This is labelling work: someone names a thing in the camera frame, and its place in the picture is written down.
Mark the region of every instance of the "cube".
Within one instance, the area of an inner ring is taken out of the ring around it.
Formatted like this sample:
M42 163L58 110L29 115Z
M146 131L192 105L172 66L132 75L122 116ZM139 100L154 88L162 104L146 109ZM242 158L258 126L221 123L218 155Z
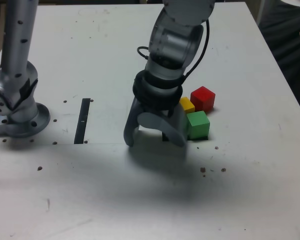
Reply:
M195 111L210 112L214 108L216 94L204 86L191 93L190 100L195 107Z
M193 103L186 96L180 99L180 104L186 114L195 112L195 105L193 105Z
M188 113L188 138L190 140L205 139L209 135L210 121L204 111Z

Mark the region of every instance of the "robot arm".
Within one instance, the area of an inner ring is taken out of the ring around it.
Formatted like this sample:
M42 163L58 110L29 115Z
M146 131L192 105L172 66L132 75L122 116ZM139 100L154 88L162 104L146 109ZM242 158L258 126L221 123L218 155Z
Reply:
M186 67L193 61L215 0L164 0L150 37L145 70L134 80L124 140L133 146L139 125L162 131L177 146L187 141L185 113L179 105Z
M28 137L49 123L48 109L34 99L36 68L28 62L39 0L8 0L0 65L0 136Z

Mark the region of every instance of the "table surface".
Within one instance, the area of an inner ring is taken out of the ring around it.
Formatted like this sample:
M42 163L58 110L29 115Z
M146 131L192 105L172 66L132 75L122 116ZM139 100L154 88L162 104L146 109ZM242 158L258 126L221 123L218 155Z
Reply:
M136 48L161 9L38 8L29 60L51 122L0 138L0 240L300 240L300 107L245 3L215 5L183 85L216 93L209 140L178 148L142 129L126 146ZM82 98L88 144L74 145Z

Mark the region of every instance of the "dark clothing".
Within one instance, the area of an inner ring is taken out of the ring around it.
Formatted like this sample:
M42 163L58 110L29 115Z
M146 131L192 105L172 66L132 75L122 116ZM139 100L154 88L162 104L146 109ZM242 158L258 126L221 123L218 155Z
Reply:
M277 0L259 28L300 104L300 7Z

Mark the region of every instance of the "black slot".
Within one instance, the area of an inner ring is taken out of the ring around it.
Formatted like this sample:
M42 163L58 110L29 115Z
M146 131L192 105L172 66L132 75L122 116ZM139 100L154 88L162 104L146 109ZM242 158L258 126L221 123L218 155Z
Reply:
M83 98L81 102L78 124L75 131L74 144L84 144L89 107L90 98Z

